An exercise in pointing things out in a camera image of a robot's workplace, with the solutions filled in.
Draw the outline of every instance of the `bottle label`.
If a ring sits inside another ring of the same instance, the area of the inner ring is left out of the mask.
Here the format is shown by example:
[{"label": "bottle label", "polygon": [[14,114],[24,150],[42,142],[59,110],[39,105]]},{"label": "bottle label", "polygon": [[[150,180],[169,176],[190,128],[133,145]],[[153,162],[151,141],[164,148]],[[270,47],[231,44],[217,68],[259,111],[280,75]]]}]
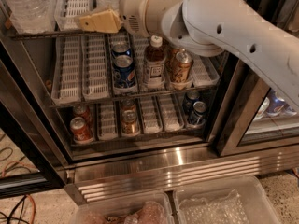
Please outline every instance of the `bottle label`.
[{"label": "bottle label", "polygon": [[164,72],[165,59],[158,62],[144,61],[143,82],[146,84],[161,83]]}]

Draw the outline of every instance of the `screw hole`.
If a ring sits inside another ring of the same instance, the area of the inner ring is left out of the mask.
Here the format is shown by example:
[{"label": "screw hole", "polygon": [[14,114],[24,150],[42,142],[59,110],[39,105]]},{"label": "screw hole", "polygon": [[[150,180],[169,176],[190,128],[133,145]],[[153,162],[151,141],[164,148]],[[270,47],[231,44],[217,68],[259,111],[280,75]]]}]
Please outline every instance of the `screw hole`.
[{"label": "screw hole", "polygon": [[250,53],[254,53],[256,51],[256,46],[253,44],[250,48]]},{"label": "screw hole", "polygon": [[218,25],[217,26],[217,34],[220,34],[222,32],[222,26]]}]

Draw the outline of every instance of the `bottle cap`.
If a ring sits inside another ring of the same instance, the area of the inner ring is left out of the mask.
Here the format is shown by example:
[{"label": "bottle cap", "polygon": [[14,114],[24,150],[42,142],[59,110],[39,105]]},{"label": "bottle cap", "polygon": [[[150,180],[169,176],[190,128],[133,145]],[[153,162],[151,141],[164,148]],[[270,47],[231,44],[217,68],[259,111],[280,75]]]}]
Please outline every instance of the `bottle cap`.
[{"label": "bottle cap", "polygon": [[153,35],[150,39],[150,44],[155,48],[159,48],[162,45],[162,38],[157,35]]}]

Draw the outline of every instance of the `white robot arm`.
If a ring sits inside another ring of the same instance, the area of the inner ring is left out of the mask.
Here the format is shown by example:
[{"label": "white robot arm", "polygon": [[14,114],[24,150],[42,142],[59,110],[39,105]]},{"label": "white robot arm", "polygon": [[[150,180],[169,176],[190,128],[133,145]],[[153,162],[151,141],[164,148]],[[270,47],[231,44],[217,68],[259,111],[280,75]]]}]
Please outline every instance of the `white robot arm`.
[{"label": "white robot arm", "polygon": [[299,39],[243,0],[121,0],[130,34],[159,35],[201,56],[228,50],[299,110]]}]

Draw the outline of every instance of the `brown bottle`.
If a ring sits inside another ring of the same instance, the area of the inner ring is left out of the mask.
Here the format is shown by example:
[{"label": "brown bottle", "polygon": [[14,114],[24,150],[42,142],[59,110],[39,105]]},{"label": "brown bottle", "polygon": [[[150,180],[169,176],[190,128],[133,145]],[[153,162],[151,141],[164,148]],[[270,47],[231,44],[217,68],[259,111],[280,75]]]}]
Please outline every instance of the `brown bottle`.
[{"label": "brown bottle", "polygon": [[163,40],[154,35],[144,51],[143,82],[146,85],[159,86],[162,83],[165,60]]}]

